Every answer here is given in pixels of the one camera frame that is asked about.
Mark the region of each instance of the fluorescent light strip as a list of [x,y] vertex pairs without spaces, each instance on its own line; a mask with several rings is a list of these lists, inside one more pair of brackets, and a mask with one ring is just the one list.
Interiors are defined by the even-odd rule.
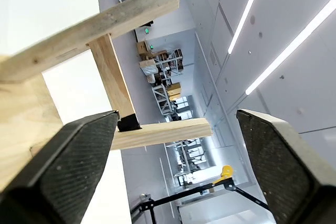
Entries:
[[240,32],[241,32],[241,30],[242,30],[242,28],[243,28],[243,25],[244,25],[244,23],[245,23],[245,20],[246,20],[246,18],[247,18],[247,15],[248,15],[248,13],[249,13],[251,7],[252,7],[253,1],[254,1],[254,0],[248,0],[248,2],[247,2],[247,5],[246,5],[245,10],[244,10],[244,12],[243,12],[242,18],[241,18],[240,21],[239,21],[237,30],[236,30],[236,32],[235,32],[235,34],[234,34],[234,36],[233,36],[233,39],[232,39],[232,41],[231,41],[231,44],[230,44],[230,46],[229,46],[229,49],[228,49],[228,53],[229,53],[229,54],[232,53],[232,50],[233,50],[233,48],[235,47],[235,44],[236,44],[237,39],[238,39],[238,37],[239,37],[239,34],[240,34]]
[[330,0],[325,7],[313,18],[302,32],[289,44],[289,46],[266,68],[266,70],[252,83],[245,91],[247,95],[251,94],[288,56],[291,55],[311,34],[329,17],[336,9],[336,0]]

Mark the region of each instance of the desk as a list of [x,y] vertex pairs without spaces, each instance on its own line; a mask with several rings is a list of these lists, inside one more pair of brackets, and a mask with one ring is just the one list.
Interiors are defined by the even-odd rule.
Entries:
[[[99,12],[98,0],[6,0],[2,8],[8,10],[8,16],[0,19],[0,27],[6,28],[0,29],[0,38],[7,42],[0,45],[3,54],[13,54]],[[63,124],[111,110],[90,50],[43,76]],[[110,152],[82,223],[131,223],[120,151]]]

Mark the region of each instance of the yellow clamp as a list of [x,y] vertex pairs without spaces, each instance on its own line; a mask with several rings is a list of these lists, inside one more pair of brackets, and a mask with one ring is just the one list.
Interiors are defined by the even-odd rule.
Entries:
[[212,184],[215,185],[218,182],[221,182],[222,180],[232,178],[232,174],[233,174],[233,168],[230,165],[224,165],[221,173],[221,178],[214,181]]

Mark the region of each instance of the wooden frame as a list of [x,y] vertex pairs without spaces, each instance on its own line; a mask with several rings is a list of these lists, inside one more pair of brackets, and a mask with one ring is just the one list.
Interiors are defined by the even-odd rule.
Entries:
[[[133,115],[135,110],[112,38],[178,7],[179,0],[127,0],[0,62],[0,189],[62,127],[40,73],[91,49],[112,108],[122,118]],[[25,102],[29,95],[32,100]],[[111,149],[211,134],[205,119],[143,125],[140,130],[116,132]]]

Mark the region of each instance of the gray floor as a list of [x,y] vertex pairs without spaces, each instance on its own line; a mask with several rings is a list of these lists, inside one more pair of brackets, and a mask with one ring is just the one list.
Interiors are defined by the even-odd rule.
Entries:
[[[99,0],[100,11],[118,3],[118,0]],[[151,86],[139,68],[139,56],[135,46],[135,35],[127,33],[113,40],[120,66],[141,124],[165,122],[157,108]],[[134,148],[122,151],[125,181],[130,207],[139,202],[141,193],[149,193],[153,199],[159,199],[174,193],[174,185],[170,173],[164,145],[153,145],[146,148]],[[155,208],[156,220],[160,224],[180,223],[177,207],[172,204]],[[143,215],[136,224],[151,223],[149,213]]]

